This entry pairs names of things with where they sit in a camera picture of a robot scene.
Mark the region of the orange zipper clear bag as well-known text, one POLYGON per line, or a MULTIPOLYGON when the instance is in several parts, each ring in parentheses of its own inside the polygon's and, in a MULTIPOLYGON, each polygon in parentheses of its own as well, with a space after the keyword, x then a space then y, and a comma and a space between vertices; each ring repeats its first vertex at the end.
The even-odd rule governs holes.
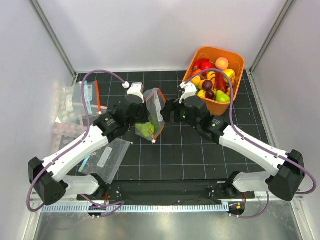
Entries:
POLYGON ((146 124, 150 123, 154 125, 155 132, 154 134, 152 134, 150 131, 150 137, 147 138, 143 137, 142 134, 135 127, 135 134, 154 144, 165 127, 165 122, 161 115, 161 110, 166 105, 166 99, 159 88, 147 90, 143 94, 143 96, 145 98, 147 110, 150 113, 149 122, 147 122, 146 124))

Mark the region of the peach fruit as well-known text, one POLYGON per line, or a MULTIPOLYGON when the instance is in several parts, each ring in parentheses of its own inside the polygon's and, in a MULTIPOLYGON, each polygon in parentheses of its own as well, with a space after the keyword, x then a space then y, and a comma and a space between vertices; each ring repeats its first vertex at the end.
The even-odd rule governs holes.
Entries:
POLYGON ((226 70, 229 67, 229 60, 225 57, 219 57, 215 61, 215 66, 219 70, 222 70, 222 71, 226 70))

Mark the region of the red chili pepper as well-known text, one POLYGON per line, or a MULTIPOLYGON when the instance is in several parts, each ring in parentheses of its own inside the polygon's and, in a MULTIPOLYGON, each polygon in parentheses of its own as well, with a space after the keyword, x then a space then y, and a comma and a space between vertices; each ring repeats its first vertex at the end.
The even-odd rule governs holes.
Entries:
POLYGON ((226 82, 224 80, 224 76, 222 73, 220 72, 216 72, 216 77, 215 77, 215 88, 218 91, 222 91, 223 93, 227 92, 227 85, 226 82))

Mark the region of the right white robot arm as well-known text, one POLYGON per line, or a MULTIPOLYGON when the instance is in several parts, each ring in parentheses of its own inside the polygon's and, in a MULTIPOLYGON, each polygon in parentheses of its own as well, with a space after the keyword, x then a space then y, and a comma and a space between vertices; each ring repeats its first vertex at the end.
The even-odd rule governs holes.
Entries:
POLYGON ((183 101, 169 100, 160 114, 166 123, 184 122, 207 141, 231 149, 263 168, 253 173, 233 172, 225 185, 230 198, 245 192, 267 191, 289 202, 298 193, 306 176, 303 155, 299 151, 286 152, 252 137, 222 116, 210 114, 198 96, 183 101))

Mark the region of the small orange pumpkin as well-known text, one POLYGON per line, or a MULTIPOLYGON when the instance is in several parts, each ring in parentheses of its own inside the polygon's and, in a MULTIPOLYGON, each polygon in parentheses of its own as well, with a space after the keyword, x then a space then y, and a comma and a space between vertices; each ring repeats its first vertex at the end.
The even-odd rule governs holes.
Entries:
POLYGON ((199 74, 199 76, 201 76, 201 75, 202 75, 201 71, 202 71, 201 69, 193 70, 192 73, 191 73, 191 75, 192 75, 192 76, 195 76, 195 75, 199 74))

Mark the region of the green apple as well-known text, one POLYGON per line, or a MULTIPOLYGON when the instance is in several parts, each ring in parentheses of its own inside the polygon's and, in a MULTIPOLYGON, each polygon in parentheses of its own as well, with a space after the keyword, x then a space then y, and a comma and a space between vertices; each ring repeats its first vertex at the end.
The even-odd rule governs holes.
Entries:
POLYGON ((148 123, 148 127, 149 127, 151 133, 154 134, 154 133, 155 133, 155 127, 154 127, 154 125, 151 124, 151 123, 148 123))
POLYGON ((149 138, 151 136, 150 134, 150 128, 148 123, 139 123, 136 124, 136 129, 141 133, 141 135, 145 138, 149 138))

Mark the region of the green apple top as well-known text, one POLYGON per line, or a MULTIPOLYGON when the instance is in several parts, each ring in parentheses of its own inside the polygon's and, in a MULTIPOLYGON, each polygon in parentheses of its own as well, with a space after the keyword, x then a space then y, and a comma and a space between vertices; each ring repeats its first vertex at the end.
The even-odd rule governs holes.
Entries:
POLYGON ((141 133, 141 135, 145 138, 149 138, 151 136, 150 134, 150 128, 148 123, 139 123, 136 124, 136 129, 141 133))

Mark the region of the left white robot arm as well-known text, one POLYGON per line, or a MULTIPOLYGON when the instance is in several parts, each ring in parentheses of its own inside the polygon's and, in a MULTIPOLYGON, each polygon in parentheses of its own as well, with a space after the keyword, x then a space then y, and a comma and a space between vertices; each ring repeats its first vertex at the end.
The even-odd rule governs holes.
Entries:
POLYGON ((143 97, 128 95, 114 108, 99 116, 86 131, 58 152, 28 162, 28 179, 31 184, 27 199, 36 192, 44 206, 57 203, 67 195, 90 195, 101 200, 106 188, 96 176, 71 176, 67 174, 91 153, 122 137, 135 124, 144 124, 150 113, 143 97))

